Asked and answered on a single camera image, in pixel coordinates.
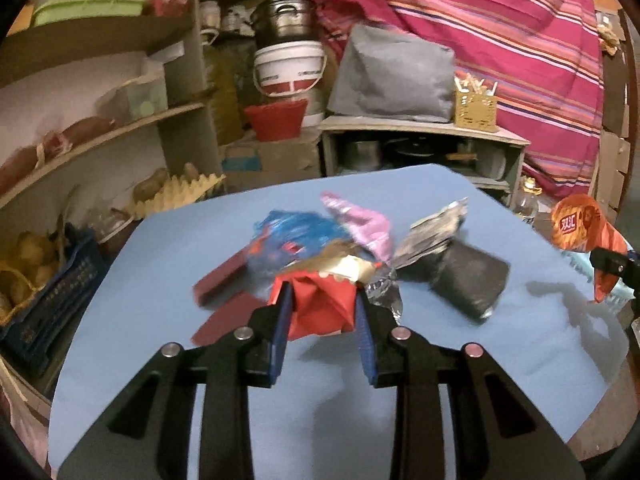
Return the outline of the clear plastic bottle yellow cap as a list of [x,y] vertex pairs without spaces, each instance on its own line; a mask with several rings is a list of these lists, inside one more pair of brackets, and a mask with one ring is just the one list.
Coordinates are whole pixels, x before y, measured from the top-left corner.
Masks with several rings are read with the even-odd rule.
[[538,197],[542,188],[534,177],[524,177],[518,190],[518,197],[514,206],[514,214],[523,222],[532,226],[538,214]]

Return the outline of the clear plastic container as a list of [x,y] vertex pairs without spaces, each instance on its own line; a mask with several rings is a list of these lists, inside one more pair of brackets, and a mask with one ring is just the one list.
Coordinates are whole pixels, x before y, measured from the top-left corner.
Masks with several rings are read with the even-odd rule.
[[165,75],[148,73],[129,79],[96,101],[96,116],[123,126],[166,112],[168,99]]

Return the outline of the striped pink curtain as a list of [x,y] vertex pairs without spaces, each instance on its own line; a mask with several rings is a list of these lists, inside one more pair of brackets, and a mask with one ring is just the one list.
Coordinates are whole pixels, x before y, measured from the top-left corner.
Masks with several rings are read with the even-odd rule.
[[336,54],[358,23],[454,51],[497,86],[497,122],[528,141],[524,169],[548,195],[586,192],[599,151],[604,83],[592,0],[314,0]]

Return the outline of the black ribbed rubber piece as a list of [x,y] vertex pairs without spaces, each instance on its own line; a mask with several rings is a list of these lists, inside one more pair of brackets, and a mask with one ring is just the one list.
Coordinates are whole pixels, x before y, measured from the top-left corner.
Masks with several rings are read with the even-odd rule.
[[484,323],[506,288],[510,264],[460,240],[450,240],[439,252],[420,256],[397,270],[408,281],[427,283],[458,311]]

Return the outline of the red wrapper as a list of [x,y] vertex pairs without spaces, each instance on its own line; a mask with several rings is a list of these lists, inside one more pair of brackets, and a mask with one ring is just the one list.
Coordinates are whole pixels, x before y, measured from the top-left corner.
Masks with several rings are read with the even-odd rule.
[[296,271],[278,275],[268,302],[275,304],[280,288],[289,282],[294,308],[288,340],[307,336],[330,336],[355,329],[358,287],[347,278],[326,272]]

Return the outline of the orange snack wrapper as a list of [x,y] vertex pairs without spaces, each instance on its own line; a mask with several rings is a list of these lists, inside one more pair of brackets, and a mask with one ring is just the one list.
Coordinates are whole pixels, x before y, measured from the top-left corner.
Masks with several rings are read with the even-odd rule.
[[593,284],[594,269],[589,257],[594,248],[602,247],[626,254],[629,247],[623,235],[606,218],[599,203],[586,194],[567,196],[551,211],[552,244],[575,258]]

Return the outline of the low wooden cabinet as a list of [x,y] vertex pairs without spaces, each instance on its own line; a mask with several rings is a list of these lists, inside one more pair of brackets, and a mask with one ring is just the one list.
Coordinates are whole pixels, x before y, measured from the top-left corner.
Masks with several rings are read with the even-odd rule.
[[333,115],[319,129],[329,177],[436,164],[503,205],[515,205],[528,141],[505,128],[486,132],[438,122]]

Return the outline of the blue plastic bag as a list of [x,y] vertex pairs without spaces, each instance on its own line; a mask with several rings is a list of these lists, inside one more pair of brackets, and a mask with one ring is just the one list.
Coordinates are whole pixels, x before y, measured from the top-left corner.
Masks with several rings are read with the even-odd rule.
[[272,210],[254,224],[246,264],[256,276],[273,276],[294,262],[318,256],[337,240],[352,238],[332,218],[312,211]]

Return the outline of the pink plastic packet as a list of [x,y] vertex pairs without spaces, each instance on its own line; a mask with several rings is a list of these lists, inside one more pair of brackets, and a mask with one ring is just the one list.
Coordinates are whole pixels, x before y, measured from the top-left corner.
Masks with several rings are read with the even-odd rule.
[[358,245],[378,260],[390,262],[393,255],[392,224],[384,214],[357,206],[334,193],[324,192],[320,200]]

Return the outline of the dark blue plastic crate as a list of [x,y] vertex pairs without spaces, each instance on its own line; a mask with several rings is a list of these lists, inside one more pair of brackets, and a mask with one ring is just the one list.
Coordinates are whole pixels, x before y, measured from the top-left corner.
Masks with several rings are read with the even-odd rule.
[[58,336],[88,304],[107,274],[93,230],[65,227],[65,266],[1,330],[1,355],[29,378],[43,374]]

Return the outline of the yellow egg tray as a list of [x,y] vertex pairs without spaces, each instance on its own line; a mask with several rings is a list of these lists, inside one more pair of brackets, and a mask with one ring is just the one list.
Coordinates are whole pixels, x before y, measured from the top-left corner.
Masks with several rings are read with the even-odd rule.
[[153,214],[209,200],[224,189],[225,180],[224,174],[201,174],[191,182],[183,176],[170,177],[152,198],[142,202],[132,200],[126,211],[134,220],[143,220]]

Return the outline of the cardboard box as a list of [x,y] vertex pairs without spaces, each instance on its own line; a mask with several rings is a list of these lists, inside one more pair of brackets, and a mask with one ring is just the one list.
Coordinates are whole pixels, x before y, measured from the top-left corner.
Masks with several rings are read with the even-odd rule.
[[321,132],[306,128],[294,139],[262,142],[250,132],[220,148],[229,193],[320,178]]

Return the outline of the white plastic bucket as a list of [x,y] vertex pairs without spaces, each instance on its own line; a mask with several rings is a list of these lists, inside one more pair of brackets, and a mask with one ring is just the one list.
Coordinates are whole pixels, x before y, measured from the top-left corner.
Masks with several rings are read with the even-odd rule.
[[297,96],[318,86],[325,69],[326,52],[320,41],[274,44],[255,52],[254,86],[270,98]]

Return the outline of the silver printed snack bag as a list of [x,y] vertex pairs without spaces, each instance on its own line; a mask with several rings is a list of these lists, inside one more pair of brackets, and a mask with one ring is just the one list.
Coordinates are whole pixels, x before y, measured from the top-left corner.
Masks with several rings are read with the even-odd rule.
[[428,284],[442,274],[446,252],[456,238],[468,213],[468,199],[455,200],[436,214],[431,214],[410,226],[389,263],[380,263],[364,285],[370,304],[389,310],[397,325],[400,324],[402,300],[399,272]]

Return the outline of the dark red box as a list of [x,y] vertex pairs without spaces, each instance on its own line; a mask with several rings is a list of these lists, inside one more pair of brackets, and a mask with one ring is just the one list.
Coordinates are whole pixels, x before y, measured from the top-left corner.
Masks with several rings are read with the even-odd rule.
[[243,248],[204,275],[192,287],[195,303],[203,307],[218,292],[247,272],[246,249]]

